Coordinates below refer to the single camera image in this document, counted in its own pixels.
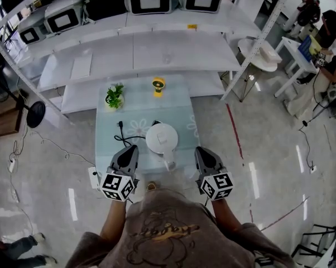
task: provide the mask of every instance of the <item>person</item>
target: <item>person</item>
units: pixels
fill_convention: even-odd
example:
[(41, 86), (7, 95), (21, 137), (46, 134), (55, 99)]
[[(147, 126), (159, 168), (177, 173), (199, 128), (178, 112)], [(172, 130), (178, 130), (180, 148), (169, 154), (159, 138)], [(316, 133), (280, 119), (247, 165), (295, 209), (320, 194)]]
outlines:
[[(329, 49), (322, 49), (323, 54), (326, 55), (325, 61), (326, 62), (331, 62), (332, 58), (336, 56), (336, 34), (335, 34), (335, 41), (333, 44), (329, 47)], [(312, 78), (315, 77), (315, 74), (309, 74), (305, 78), (298, 78), (297, 83), (298, 84), (306, 84), (312, 80)]]
[(289, 103), (285, 102), (287, 111), (291, 115), (300, 118), (311, 109), (313, 100), (319, 104), (316, 100), (318, 94), (326, 92), (330, 85), (336, 88), (336, 56), (333, 57), (330, 63), (319, 70), (318, 74), (302, 88), (293, 100)]
[(336, 12), (328, 10), (322, 15), (323, 25), (316, 35), (316, 40), (322, 48), (328, 49), (336, 37)]
[(43, 242), (44, 240), (45, 236), (42, 233), (37, 233), (10, 244), (0, 241), (0, 268), (50, 267), (56, 264), (54, 258), (45, 255), (18, 259), (23, 253), (29, 251), (33, 246), (38, 245), (38, 243)]
[(297, 24), (290, 33), (292, 38), (296, 39), (302, 28), (306, 26), (308, 23), (317, 23), (319, 21), (320, 19), (319, 4), (320, 4), (319, 0), (314, 0), (312, 4), (306, 4), (298, 8), (300, 13), (297, 17)]
[(298, 15), (301, 13), (302, 10), (308, 5), (314, 4), (315, 0), (302, 0), (302, 3), (296, 8), (295, 12), (290, 16), (287, 22), (283, 26), (283, 30), (285, 32), (289, 32), (292, 30), (293, 25), (297, 21)]
[(100, 235), (85, 232), (66, 268), (295, 267), (254, 224), (240, 224), (225, 199), (212, 202), (214, 218), (180, 193), (148, 188), (127, 213), (113, 200)]

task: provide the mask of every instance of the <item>white paper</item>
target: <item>white paper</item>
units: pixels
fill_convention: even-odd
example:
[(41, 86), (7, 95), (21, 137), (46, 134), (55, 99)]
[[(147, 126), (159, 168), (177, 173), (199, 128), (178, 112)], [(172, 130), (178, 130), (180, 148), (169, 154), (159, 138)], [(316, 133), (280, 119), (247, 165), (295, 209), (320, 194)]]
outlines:
[(84, 56), (78, 56), (74, 60), (70, 79), (84, 78), (90, 75), (92, 52)]

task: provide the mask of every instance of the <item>metal shelf frame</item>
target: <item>metal shelf frame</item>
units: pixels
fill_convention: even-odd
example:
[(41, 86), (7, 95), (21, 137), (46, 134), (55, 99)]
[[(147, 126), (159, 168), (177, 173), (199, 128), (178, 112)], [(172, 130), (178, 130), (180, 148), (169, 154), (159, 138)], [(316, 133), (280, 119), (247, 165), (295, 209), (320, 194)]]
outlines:
[[(10, 13), (6, 14), (3, 19), (0, 20), (0, 29), (2, 27), (6, 28), (7, 22), (11, 17), (19, 13), (20, 10), (23, 8), (29, 6), (31, 3), (33, 3), (35, 0), (24, 0), (21, 2), (18, 6), (16, 6)], [(256, 39), (256, 42), (252, 48), (252, 51), (250, 52), (249, 56), (245, 59), (245, 61), (242, 64), (241, 69), (235, 74), (235, 76), (231, 79), (231, 82), (226, 89), (224, 95), (222, 96), (221, 100), (225, 100), (226, 96), (230, 93), (232, 88), (235, 86), (236, 82), (238, 79), (241, 77), (243, 72), (246, 70), (250, 62), (252, 61), (253, 57), (256, 55), (258, 52), (258, 49), (260, 48), (261, 44), (263, 41), (266, 39), (268, 33), (272, 29), (272, 26), (275, 24), (286, 0), (279, 0), (272, 15), (268, 19), (267, 23), (265, 24), (262, 33), (258, 36)], [(61, 113), (61, 111), (47, 98), (45, 98), (35, 87), (32, 81), (29, 80), (28, 77), (26, 77), (21, 69), (17, 66), (17, 64), (14, 62), (14, 60), (10, 57), (8, 54), (5, 46), (4, 46), (4, 41), (0, 41), (0, 53), (3, 55), (5, 60), (8, 62), (8, 64), (12, 67), (12, 69), (15, 71), (15, 73), (23, 80), (23, 82), (28, 85), (28, 87), (46, 104), (46, 106), (52, 108), (54, 112), (56, 112), (58, 115), (67, 118), (64, 114)]]

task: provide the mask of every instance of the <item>flower pattern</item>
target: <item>flower pattern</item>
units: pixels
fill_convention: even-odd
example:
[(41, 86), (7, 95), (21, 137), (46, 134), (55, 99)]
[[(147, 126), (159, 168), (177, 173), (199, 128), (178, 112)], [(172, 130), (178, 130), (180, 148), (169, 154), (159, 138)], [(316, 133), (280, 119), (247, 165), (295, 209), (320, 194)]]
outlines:
[(197, 129), (196, 123), (195, 123), (195, 116), (194, 115), (190, 116), (190, 120), (191, 120), (191, 123), (187, 124), (186, 128), (188, 130), (194, 130), (194, 137), (198, 138), (199, 135), (198, 135), (198, 129)]
[[(127, 137), (130, 137), (130, 136), (146, 137), (146, 133), (147, 133), (148, 129), (150, 128), (150, 126), (146, 126), (147, 125), (147, 120), (145, 120), (145, 119), (141, 119), (139, 122), (137, 122), (136, 120), (131, 120), (130, 125), (131, 125), (131, 128), (129, 128), (125, 131), (125, 135)], [(140, 138), (133, 138), (133, 139), (130, 139), (128, 141), (129, 142), (132, 141), (132, 143), (137, 143), (139, 139)]]

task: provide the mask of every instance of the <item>yellow label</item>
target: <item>yellow label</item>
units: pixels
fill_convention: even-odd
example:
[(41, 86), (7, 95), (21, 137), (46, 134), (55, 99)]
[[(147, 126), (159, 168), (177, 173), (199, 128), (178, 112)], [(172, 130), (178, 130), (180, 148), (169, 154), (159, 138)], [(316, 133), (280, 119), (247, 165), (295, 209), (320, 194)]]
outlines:
[(187, 28), (188, 29), (195, 29), (196, 30), (198, 28), (198, 25), (197, 24), (188, 24)]

